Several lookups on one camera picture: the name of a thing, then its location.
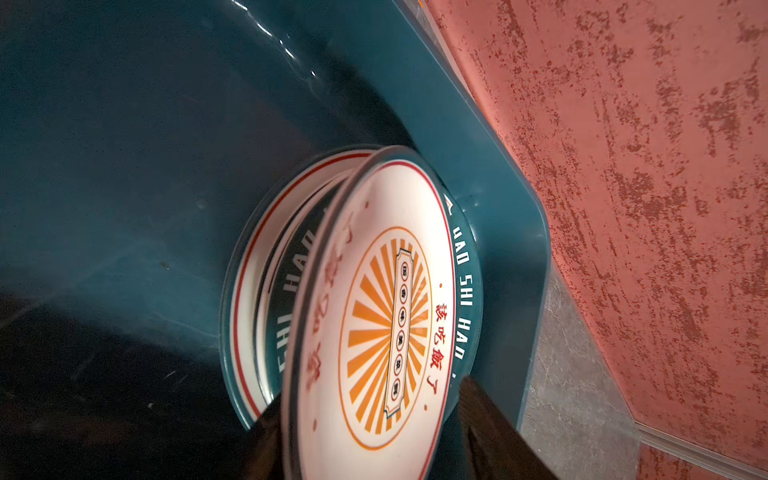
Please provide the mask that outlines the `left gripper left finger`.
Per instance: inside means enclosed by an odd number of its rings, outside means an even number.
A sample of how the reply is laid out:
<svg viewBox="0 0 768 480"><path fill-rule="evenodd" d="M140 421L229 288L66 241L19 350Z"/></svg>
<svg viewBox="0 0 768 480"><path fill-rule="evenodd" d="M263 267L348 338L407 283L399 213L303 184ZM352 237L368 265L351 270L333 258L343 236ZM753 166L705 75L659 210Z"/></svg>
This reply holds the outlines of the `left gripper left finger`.
<svg viewBox="0 0 768 480"><path fill-rule="evenodd" d="M241 449L237 479L282 480L281 395L269 404L251 427Z"/></svg>

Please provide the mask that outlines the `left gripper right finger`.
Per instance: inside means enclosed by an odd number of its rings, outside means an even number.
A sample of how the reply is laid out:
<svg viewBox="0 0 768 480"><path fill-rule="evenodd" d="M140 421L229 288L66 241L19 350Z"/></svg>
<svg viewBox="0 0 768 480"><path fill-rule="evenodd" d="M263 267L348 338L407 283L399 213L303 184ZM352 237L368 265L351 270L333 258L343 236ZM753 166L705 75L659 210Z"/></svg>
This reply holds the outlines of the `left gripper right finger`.
<svg viewBox="0 0 768 480"><path fill-rule="evenodd" d="M461 381L457 409L473 479L557 479L470 376Z"/></svg>

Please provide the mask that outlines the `orange sunburst pattern plate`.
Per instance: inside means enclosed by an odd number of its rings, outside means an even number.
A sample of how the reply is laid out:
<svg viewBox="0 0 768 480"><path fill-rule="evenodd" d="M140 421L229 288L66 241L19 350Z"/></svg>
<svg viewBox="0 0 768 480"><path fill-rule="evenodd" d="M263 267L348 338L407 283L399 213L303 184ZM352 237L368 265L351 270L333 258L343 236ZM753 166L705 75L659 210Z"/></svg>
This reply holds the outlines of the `orange sunburst pattern plate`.
<svg viewBox="0 0 768 480"><path fill-rule="evenodd" d="M282 391L289 479L423 479L447 409L457 287L448 208L413 150L343 183L294 308Z"/></svg>

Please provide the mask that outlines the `green lettered rim plate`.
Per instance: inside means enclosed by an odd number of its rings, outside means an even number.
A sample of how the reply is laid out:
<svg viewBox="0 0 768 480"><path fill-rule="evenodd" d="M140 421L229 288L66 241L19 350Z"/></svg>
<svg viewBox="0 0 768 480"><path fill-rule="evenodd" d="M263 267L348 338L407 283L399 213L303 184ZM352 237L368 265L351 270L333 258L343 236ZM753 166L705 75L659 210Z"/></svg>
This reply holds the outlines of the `green lettered rim plate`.
<svg viewBox="0 0 768 480"><path fill-rule="evenodd" d="M342 180L328 180L302 198L285 220L279 222L277 245L268 256L253 313L257 391L270 403L282 388L289 323L295 293L304 264L327 207ZM449 403L458 401L461 379L472 370L478 350L483 315L482 274L476 259L476 244L465 215L442 184L438 186L452 231L457 273L457 318Z"/></svg>

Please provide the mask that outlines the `large green red rimmed plate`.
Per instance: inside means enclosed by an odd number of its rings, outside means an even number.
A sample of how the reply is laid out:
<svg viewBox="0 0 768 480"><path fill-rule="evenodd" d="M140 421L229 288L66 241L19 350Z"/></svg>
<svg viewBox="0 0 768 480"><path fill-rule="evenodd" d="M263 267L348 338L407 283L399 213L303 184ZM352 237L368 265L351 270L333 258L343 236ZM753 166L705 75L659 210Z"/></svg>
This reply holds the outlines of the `large green red rimmed plate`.
<svg viewBox="0 0 768 480"><path fill-rule="evenodd" d="M292 312L327 208L345 179L377 151L354 145L281 178L245 224L220 304L220 359L232 406L251 428L282 388Z"/></svg>

